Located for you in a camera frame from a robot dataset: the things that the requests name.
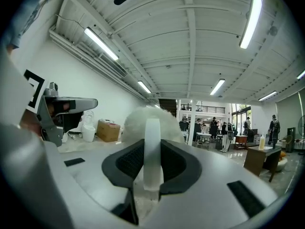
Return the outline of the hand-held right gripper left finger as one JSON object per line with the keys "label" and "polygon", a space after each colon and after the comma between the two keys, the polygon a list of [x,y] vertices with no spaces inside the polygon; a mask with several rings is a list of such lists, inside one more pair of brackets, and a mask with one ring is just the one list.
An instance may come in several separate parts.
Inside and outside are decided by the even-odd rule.
{"label": "hand-held right gripper left finger", "polygon": [[1,200],[11,228],[133,229],[129,192],[102,172],[102,151],[59,153],[13,125],[0,127]]}

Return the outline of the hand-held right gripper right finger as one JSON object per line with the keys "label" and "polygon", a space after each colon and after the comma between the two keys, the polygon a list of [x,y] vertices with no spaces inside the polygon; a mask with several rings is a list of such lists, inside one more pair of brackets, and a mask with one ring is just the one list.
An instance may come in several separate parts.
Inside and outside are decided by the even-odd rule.
{"label": "hand-held right gripper right finger", "polygon": [[144,220],[145,229],[228,229],[249,219],[228,184],[241,181],[267,207],[277,194],[259,177],[224,155],[172,141],[202,165],[186,192],[166,195]]}

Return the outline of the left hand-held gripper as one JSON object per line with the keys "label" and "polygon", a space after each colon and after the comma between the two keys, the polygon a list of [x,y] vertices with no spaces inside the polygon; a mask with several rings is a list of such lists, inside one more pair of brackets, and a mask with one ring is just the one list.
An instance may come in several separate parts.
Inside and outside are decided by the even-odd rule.
{"label": "left hand-held gripper", "polygon": [[[18,126],[34,88],[15,68],[7,51],[0,50],[0,122]],[[42,95],[35,118],[42,127],[42,138],[62,145],[63,132],[77,128],[84,111],[98,106],[94,98],[56,98]]]}

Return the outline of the person's left hand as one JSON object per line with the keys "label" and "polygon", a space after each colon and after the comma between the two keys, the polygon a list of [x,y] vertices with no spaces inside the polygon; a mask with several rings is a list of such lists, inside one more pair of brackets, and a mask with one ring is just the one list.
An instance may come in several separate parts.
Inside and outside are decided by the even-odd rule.
{"label": "person's left hand", "polygon": [[26,109],[21,118],[20,126],[24,129],[28,129],[34,132],[37,136],[41,137],[41,125],[36,118],[35,113]]}

